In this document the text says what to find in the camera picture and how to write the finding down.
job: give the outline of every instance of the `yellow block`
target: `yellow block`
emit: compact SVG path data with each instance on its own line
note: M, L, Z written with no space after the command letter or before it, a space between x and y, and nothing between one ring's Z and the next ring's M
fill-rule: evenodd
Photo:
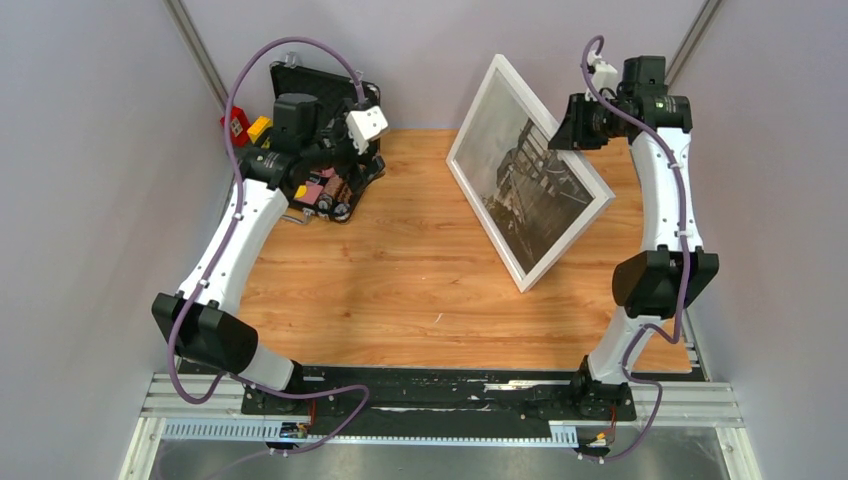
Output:
M252 143L256 143L256 140L265 132L271 128L271 119L268 117L259 117L253 122L253 125L247 129L247 136L250 137L250 141Z

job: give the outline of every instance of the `black case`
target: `black case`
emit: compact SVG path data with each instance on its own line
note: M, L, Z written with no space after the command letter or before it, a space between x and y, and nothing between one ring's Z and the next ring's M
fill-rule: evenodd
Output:
M318 113L319 128L323 128L335 116L335 113L344 106L345 99L356 101L356 89L353 87L353 82L350 77L335 75L332 73L322 72L311 68L295 66L289 67L283 62L274 62L270 66L271 84L274 88L274 98L279 97L284 93L307 93L318 98L325 108ZM365 90L365 98L372 105L380 105L380 88L370 82L362 82ZM372 142L368 148L366 158L370 160L360 165L361 175L359 182L364 181L370 183L383 174L385 163L380 157L380 141ZM319 180L320 177L314 176L313 180ZM347 183L351 183L351 178L344 178ZM362 198L365 189L363 188L358 194L354 194L347 202L350 205L350 211L346 215L336 215L333 213L334 205L329 207L319 202L308 204L298 201L294 198L289 198L289 206L300 210L304 213L311 213L319 217L333 220L338 223L347 223L356 205Z

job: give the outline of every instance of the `photograph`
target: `photograph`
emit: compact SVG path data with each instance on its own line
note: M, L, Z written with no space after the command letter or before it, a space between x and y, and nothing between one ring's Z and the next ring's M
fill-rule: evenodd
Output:
M522 292L614 198L582 154L547 148L557 126L506 59L496 56L448 156Z

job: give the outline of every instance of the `wall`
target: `wall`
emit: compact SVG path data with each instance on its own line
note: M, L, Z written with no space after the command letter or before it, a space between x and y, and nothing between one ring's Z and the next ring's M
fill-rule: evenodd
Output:
M0 477L115 478L213 233L219 109L161 2L0 13Z
M583 91L580 53L598 33L615 65L674 55L703 0L183 0L229 88L245 62L276 38L306 35L339 50L383 91L393 128L459 128L486 68L506 55L556 117ZM278 47L245 81L237 105L268 115L267 65L289 50L335 73L312 47Z
M699 343L768 480L848 477L846 24L839 0L727 0L674 89L721 261L693 309Z

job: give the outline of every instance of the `wooden tabletop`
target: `wooden tabletop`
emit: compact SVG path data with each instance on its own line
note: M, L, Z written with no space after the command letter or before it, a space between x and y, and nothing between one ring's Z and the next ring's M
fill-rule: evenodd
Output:
M387 173L349 224L274 227L239 313L262 343L309 364L579 366L615 308L613 268L639 250L641 194L626 144L589 155L616 199L520 294L445 164L455 135L389 134ZM682 344L652 338L637 369L690 365Z

